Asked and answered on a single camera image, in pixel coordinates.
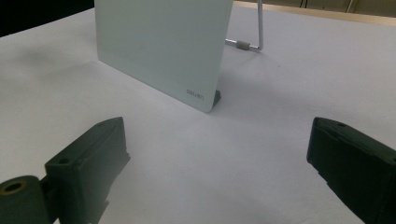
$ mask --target white panel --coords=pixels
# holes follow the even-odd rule
[[[99,59],[208,112],[232,0],[95,0]]]

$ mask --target black plastic part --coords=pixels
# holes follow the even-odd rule
[[[213,107],[220,101],[220,99],[221,99],[221,93],[220,91],[216,91],[215,100],[213,101]]]
[[[0,223],[52,223],[37,177],[20,176],[0,185]]]
[[[98,123],[46,163],[41,181],[21,176],[0,185],[0,223],[96,224],[129,160],[122,118]]]
[[[96,124],[46,163],[63,224],[98,223],[110,187],[129,161],[122,118]]]
[[[307,160],[364,223],[396,223],[396,151],[344,123],[315,118]]]

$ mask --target white table surface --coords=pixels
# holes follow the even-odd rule
[[[229,38],[255,43],[255,10]],[[202,113],[98,62],[89,10],[0,38],[0,182],[124,117],[132,160],[100,223],[361,224],[306,162],[314,117],[396,148],[396,27],[264,12],[264,50],[226,46]]]

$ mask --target panel stand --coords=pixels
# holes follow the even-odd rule
[[[259,46],[252,46],[250,43],[240,41],[240,40],[230,40],[226,39],[225,44],[229,46],[236,47],[238,49],[243,49],[243,50],[251,50],[255,52],[259,52],[262,50],[263,46],[263,32],[262,32],[262,0],[257,1],[257,9],[258,9],[258,19],[259,19]]]

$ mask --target gray plastic part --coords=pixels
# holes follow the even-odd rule
[[[250,49],[250,43],[238,40],[238,41],[236,41],[236,47],[238,49],[249,50]]]

